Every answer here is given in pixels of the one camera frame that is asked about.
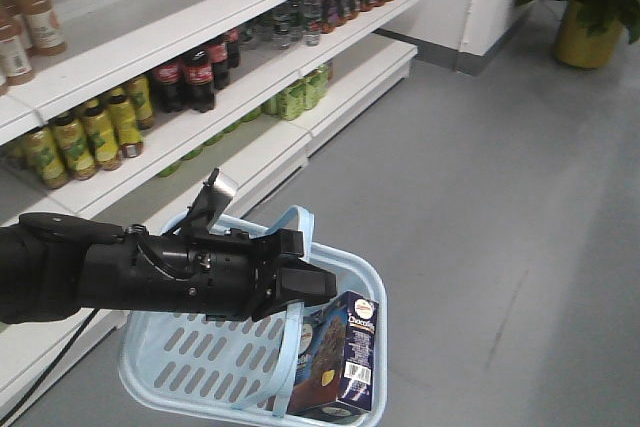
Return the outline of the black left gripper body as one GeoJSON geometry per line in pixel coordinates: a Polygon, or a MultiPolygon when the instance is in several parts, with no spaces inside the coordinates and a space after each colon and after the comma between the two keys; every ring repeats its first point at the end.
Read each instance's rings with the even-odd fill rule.
{"type": "Polygon", "coordinates": [[[280,311],[273,272],[247,236],[211,235],[187,244],[137,227],[115,244],[87,250],[79,275],[81,307],[205,314],[261,320],[280,311]]]}

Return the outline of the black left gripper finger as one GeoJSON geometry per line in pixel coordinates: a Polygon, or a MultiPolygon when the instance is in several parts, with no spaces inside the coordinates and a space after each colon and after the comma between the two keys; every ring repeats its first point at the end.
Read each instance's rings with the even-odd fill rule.
{"type": "Polygon", "coordinates": [[[264,238],[264,257],[268,262],[304,257],[304,239],[300,231],[278,229],[264,238]]]}
{"type": "Polygon", "coordinates": [[[280,263],[272,297],[272,313],[284,311],[290,304],[306,307],[324,305],[338,295],[336,276],[301,259],[280,263]]]}

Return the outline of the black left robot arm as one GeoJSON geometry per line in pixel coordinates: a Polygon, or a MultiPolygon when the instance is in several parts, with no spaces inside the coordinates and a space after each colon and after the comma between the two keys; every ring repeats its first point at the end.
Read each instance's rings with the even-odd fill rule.
{"type": "Polygon", "coordinates": [[[261,320],[337,295],[333,273],[303,259],[303,235],[211,234],[182,221],[160,236],[54,213],[1,230],[1,320],[54,322],[82,308],[261,320]]]}

